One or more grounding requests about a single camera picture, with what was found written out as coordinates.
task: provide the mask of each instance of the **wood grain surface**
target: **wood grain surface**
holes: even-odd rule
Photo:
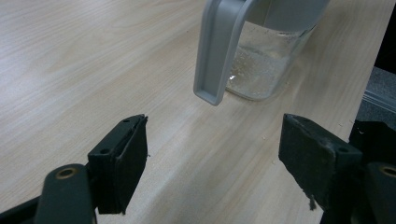
[[[277,158],[282,116],[347,140],[394,4],[332,0],[274,97],[212,106],[192,93],[204,0],[2,1],[0,211],[146,114],[147,168],[99,223],[318,223]]]

